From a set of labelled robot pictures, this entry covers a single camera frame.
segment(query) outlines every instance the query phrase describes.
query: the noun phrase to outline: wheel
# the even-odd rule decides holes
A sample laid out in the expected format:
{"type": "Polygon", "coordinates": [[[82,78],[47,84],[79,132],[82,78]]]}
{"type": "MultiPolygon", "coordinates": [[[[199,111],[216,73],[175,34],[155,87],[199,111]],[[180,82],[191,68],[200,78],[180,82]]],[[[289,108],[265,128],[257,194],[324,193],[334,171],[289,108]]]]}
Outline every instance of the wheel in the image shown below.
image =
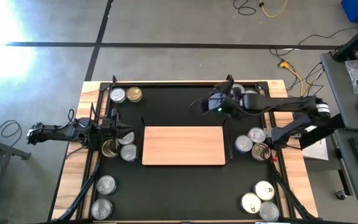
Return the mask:
{"type": "Polygon", "coordinates": [[[339,199],[339,200],[345,200],[347,195],[345,194],[345,190],[340,190],[340,191],[337,191],[336,192],[336,197],[339,199]]]}

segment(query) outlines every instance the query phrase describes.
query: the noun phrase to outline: concrete floor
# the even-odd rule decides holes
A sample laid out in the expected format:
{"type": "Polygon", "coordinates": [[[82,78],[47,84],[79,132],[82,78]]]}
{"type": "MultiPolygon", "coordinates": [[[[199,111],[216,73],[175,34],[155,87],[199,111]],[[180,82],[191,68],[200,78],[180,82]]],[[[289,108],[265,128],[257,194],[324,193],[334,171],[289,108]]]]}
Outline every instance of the concrete floor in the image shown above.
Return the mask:
{"type": "MultiPolygon", "coordinates": [[[[0,1],[0,43],[94,42],[107,0],[0,1]]],[[[281,2],[266,2],[273,14],[281,2]]],[[[224,44],[297,44],[311,34],[330,35],[352,27],[340,0],[289,1],[275,19],[266,18],[258,1],[253,16],[240,16],[231,0],[115,0],[103,42],[187,42],[224,44]]],[[[340,45],[357,30],[332,39],[312,38],[310,45],[340,45]]],[[[62,124],[76,108],[93,48],[1,47],[0,124],[16,119],[24,132],[34,123],[62,124]]],[[[285,57],[305,77],[325,51],[297,50],[285,57]]],[[[215,80],[228,73],[236,79],[294,77],[277,67],[280,60],[268,50],[223,49],[113,49],[101,48],[92,80],[215,80]]],[[[325,85],[318,96],[337,112],[331,90],[325,85]]],[[[297,85],[290,95],[299,95],[297,85]]],[[[32,153],[29,161],[13,158],[0,186],[0,220],[35,223],[48,217],[67,143],[26,144],[17,148],[32,153]]],[[[358,222],[354,198],[338,201],[335,172],[310,172],[317,208],[327,220],[358,222]]]]}

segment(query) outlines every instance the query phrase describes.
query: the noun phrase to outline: black mat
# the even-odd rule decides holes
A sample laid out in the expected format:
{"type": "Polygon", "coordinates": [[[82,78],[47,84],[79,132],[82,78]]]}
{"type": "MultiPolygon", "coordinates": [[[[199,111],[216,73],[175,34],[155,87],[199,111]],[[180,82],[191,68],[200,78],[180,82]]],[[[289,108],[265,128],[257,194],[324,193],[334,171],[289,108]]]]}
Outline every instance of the black mat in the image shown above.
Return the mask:
{"type": "MultiPolygon", "coordinates": [[[[142,129],[139,115],[143,116],[146,126],[221,126],[225,119],[212,113],[200,116],[196,106],[194,110],[189,109],[189,104],[211,92],[213,85],[139,87],[143,92],[140,102],[125,101],[117,105],[121,120],[138,129],[142,129]]],[[[224,129],[228,129],[229,138],[225,136],[225,148],[233,148],[238,135],[262,126],[260,116],[227,120],[224,129]]],[[[137,140],[142,141],[142,136],[140,131],[137,140]]],[[[112,195],[96,194],[95,199],[105,198],[113,203],[110,220],[260,219],[258,214],[243,211],[240,199],[251,192],[257,182],[270,180],[268,166],[254,160],[249,153],[231,150],[233,160],[219,167],[146,167],[138,160],[126,162],[120,157],[103,157],[100,176],[113,176],[118,186],[112,195]]]]}

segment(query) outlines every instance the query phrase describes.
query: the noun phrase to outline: tin can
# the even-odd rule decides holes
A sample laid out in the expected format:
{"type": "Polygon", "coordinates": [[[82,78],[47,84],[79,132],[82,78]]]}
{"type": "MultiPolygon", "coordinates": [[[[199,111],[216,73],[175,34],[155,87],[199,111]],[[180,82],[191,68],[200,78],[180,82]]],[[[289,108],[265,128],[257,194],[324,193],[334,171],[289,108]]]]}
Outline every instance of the tin can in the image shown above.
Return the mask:
{"type": "Polygon", "coordinates": [[[127,144],[121,149],[121,157],[128,162],[136,158],[136,146],[134,144],[127,144]]]}
{"type": "Polygon", "coordinates": [[[254,192],[261,200],[265,201],[273,199],[275,195],[273,185],[267,181],[260,181],[255,184],[254,192]]]}
{"type": "Polygon", "coordinates": [[[117,182],[110,175],[104,175],[100,177],[96,183],[96,190],[103,195],[108,195],[116,191],[117,182]]]}
{"type": "Polygon", "coordinates": [[[143,97],[142,90],[139,87],[130,87],[127,90],[127,98],[131,102],[139,102],[143,97]]]}
{"type": "Polygon", "coordinates": [[[254,193],[246,193],[241,198],[241,207],[248,213],[255,214],[260,210],[261,201],[254,193]]]}
{"type": "Polygon", "coordinates": [[[241,91],[241,94],[244,94],[245,91],[246,91],[246,89],[245,89],[242,85],[240,85],[240,84],[238,84],[238,83],[235,83],[235,84],[233,84],[233,86],[231,86],[231,90],[230,90],[230,94],[231,94],[231,95],[234,94],[234,90],[233,90],[234,88],[239,88],[240,91],[241,91]]]}
{"type": "Polygon", "coordinates": [[[244,94],[258,94],[254,89],[248,88],[244,90],[244,94]]]}
{"type": "Polygon", "coordinates": [[[92,217],[96,220],[104,220],[111,215],[112,203],[106,199],[97,199],[92,204],[92,217]]]}
{"type": "Polygon", "coordinates": [[[254,159],[265,161],[272,155],[272,151],[265,143],[256,143],[252,147],[251,154],[254,159]]]}
{"type": "Polygon", "coordinates": [[[118,153],[115,153],[111,150],[112,147],[118,148],[118,144],[115,142],[115,140],[110,139],[103,143],[102,145],[102,153],[106,157],[116,157],[118,156],[118,153]]]}
{"type": "Polygon", "coordinates": [[[122,145],[132,144],[135,141],[135,133],[131,132],[125,135],[122,139],[118,139],[118,142],[122,145]]]}
{"type": "Polygon", "coordinates": [[[280,217],[280,211],[273,202],[264,202],[260,205],[259,216],[266,222],[275,222],[280,217]]]}
{"type": "Polygon", "coordinates": [[[245,135],[240,135],[237,137],[236,141],[234,142],[234,147],[239,152],[249,152],[252,149],[254,143],[245,135]]]}
{"type": "Polygon", "coordinates": [[[251,128],[248,132],[248,137],[254,142],[254,143],[261,143],[264,142],[266,139],[265,132],[262,128],[251,128]]]}
{"type": "Polygon", "coordinates": [[[125,100],[125,90],[122,88],[114,88],[110,92],[110,99],[115,103],[122,103],[125,100]]]}

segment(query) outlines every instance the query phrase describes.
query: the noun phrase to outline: wooden table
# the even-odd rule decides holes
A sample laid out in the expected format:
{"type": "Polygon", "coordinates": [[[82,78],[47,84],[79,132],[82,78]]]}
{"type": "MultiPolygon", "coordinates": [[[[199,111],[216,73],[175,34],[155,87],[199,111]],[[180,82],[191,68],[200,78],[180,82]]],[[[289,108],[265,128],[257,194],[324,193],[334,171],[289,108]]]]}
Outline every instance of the wooden table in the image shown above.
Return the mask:
{"type": "MultiPolygon", "coordinates": [[[[216,81],[169,81],[169,82],[222,82],[222,80],[216,81]]],[[[287,97],[287,91],[283,80],[239,80],[237,82],[267,82],[271,97],[287,97]]],[[[99,86],[101,82],[84,82],[80,102],[76,112],[76,118],[88,117],[90,114],[91,104],[96,105],[98,101],[99,86]]],[[[119,83],[145,83],[145,82],[119,82],[119,83]]],[[[106,106],[107,96],[103,99],[103,105],[101,110],[101,116],[104,114],[106,106]]],[[[278,127],[282,127],[292,122],[292,114],[290,112],[275,112],[275,120],[278,127]]],[[[265,118],[269,122],[269,116],[266,113],[265,118]]],[[[290,139],[289,145],[299,147],[299,141],[290,139]]],[[[78,149],[80,145],[78,143],[69,143],[67,153],[78,149]]],[[[77,196],[81,189],[81,182],[84,174],[84,167],[86,161],[87,149],[82,149],[79,152],[71,155],[63,165],[63,172],[60,178],[60,184],[58,186],[57,197],[53,208],[52,218],[58,218],[64,213],[66,208],[70,206],[72,201],[77,196]]],[[[305,206],[305,208],[314,216],[318,216],[316,205],[314,203],[313,193],[311,191],[308,173],[306,171],[305,162],[303,160],[302,152],[299,149],[286,148],[283,150],[283,157],[287,170],[288,181],[293,193],[298,200],[305,206]]],[[[97,158],[97,152],[94,152],[93,162],[91,170],[95,160],[97,158]]],[[[288,216],[288,207],[286,206],[286,198],[282,189],[279,189],[281,195],[281,203],[283,206],[284,215],[288,216]]],[[[83,209],[83,218],[88,217],[88,211],[90,209],[90,197],[91,191],[88,192],[85,198],[85,205],[83,209]]]]}

